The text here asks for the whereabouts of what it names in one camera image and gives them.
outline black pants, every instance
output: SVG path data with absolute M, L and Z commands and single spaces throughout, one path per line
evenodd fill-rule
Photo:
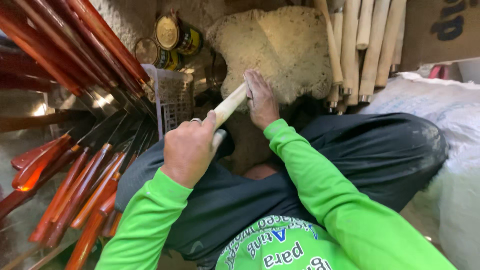
M 435 125 L 402 113 L 320 116 L 300 134 L 360 192 L 397 212 L 429 183 L 448 153 L 447 142 Z M 164 142 L 158 142 L 126 171 L 118 188 L 118 210 L 123 212 L 133 195 L 153 178 L 163 164 L 163 147 Z M 221 146 L 229 148 L 228 143 Z M 236 235 L 269 215 L 317 223 L 301 204 L 285 169 L 254 181 L 212 162 L 173 224 L 165 249 L 210 269 Z

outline can label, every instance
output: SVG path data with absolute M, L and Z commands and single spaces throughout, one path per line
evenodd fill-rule
M 178 52 L 184 55 L 197 54 L 204 43 L 200 31 L 183 22 L 181 23 L 181 31 L 183 32 L 183 39 L 179 41 L 176 47 Z
M 157 66 L 158 68 L 165 70 L 180 70 L 181 69 L 181 57 L 175 51 L 168 51 L 160 49 L 160 63 Z

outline person's left hand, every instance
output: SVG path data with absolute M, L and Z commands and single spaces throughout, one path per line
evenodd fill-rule
M 183 122 L 165 135 L 165 164 L 160 170 L 180 185 L 193 188 L 205 174 L 216 148 L 213 147 L 216 114 L 209 111 L 203 124 Z

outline shirt sleeve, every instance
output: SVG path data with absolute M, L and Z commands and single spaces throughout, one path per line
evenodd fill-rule
M 157 269 L 170 228 L 187 207 L 191 192 L 158 170 L 128 203 L 96 269 Z
M 264 132 L 305 208 L 362 270 L 455 267 L 405 219 L 368 198 L 280 119 Z

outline ring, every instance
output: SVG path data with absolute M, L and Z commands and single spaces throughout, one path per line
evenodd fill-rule
M 200 125 L 202 124 L 202 119 L 200 118 L 193 118 L 192 120 L 190 120 L 190 122 L 198 122 L 200 123 Z

